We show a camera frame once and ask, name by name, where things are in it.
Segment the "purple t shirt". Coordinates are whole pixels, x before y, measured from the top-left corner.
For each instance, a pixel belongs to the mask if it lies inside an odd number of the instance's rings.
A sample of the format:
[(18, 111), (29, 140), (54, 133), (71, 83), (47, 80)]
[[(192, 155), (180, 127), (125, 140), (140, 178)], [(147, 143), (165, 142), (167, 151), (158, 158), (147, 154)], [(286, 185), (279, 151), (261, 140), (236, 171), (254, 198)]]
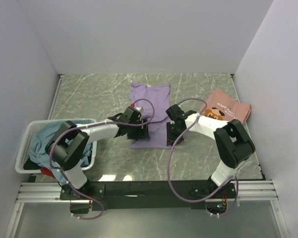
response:
[(142, 107), (142, 118), (149, 120), (149, 139), (131, 143), (132, 149), (169, 149), (166, 124), (170, 122), (166, 110), (170, 107), (170, 85), (148, 86), (140, 82), (131, 83), (130, 101)]

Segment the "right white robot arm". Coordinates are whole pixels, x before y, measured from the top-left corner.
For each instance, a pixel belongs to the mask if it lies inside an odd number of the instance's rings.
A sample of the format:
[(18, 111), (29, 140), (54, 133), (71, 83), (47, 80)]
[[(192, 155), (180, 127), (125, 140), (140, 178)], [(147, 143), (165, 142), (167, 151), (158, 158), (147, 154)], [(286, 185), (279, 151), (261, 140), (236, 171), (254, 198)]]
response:
[(233, 119), (218, 120), (194, 111), (167, 113), (173, 123), (167, 124), (167, 142), (173, 150), (188, 131), (207, 136), (216, 142), (220, 162), (208, 179), (212, 190), (224, 186), (236, 173), (237, 167), (255, 152), (255, 145), (243, 124)]

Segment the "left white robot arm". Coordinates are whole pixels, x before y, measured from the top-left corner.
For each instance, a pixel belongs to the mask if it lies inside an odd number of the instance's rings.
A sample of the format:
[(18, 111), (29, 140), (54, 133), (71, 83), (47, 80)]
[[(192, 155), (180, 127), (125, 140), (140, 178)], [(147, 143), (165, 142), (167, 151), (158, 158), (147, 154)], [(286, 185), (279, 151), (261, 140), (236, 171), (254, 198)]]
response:
[(78, 191), (90, 193), (90, 183), (79, 164), (86, 146), (101, 139), (115, 138), (136, 131), (147, 125), (150, 120), (136, 118), (124, 122), (113, 117), (101, 122), (74, 124), (64, 122), (45, 147), (49, 164), (60, 170), (66, 183)]

